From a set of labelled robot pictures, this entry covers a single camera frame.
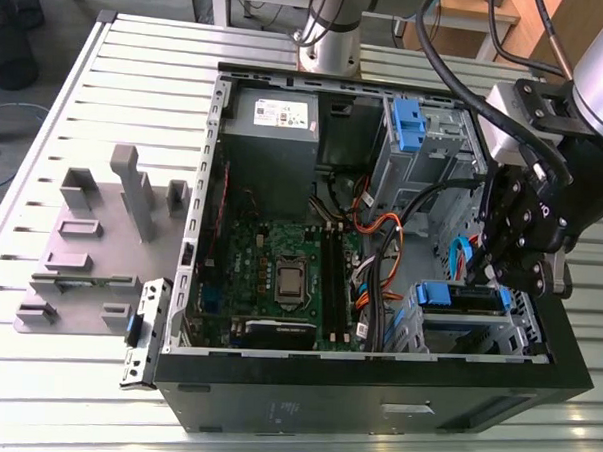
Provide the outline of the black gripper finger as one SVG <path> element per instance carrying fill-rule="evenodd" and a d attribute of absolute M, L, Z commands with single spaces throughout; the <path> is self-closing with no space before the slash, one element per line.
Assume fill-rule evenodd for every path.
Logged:
<path fill-rule="evenodd" d="M 502 282 L 520 253 L 517 247 L 527 223 L 522 220 L 526 180 L 522 169 L 503 165 L 491 168 L 479 207 L 482 230 L 479 248 L 467 261 L 466 282 L 485 284 L 495 278 Z"/>
<path fill-rule="evenodd" d="M 556 255 L 509 252 L 500 257 L 485 255 L 498 285 L 533 296 L 556 295 L 569 298 L 573 293 L 572 276 L 566 261 Z"/>

